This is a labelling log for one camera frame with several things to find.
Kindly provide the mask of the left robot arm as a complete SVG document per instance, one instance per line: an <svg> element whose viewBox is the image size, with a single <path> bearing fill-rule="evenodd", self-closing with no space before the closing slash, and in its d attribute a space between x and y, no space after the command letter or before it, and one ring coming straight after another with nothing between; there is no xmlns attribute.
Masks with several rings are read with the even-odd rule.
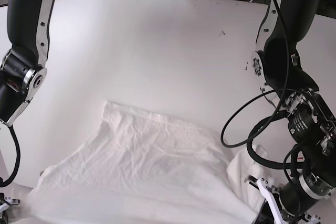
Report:
<svg viewBox="0 0 336 224"><path fill-rule="evenodd" d="M303 70L297 43L310 29L320 0L270 0L259 26L252 68L262 80L261 95L275 93L273 114L258 122L243 141L258 164L282 170L283 186L265 178L248 176L263 204L255 223L319 223L308 211L335 191L335 117L317 83ZM267 160L253 149L254 139L281 119L295 141L282 162Z"/></svg>

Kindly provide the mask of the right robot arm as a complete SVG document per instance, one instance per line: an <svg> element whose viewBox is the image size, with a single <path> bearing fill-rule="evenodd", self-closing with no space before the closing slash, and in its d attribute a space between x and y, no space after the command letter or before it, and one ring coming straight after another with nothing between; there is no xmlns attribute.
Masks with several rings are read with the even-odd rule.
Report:
<svg viewBox="0 0 336 224"><path fill-rule="evenodd" d="M7 34L12 46L1 61L1 123L14 141L16 159L12 173L1 180L9 186L20 165L15 120L31 103L47 74L49 24L55 0L8 0Z"/></svg>

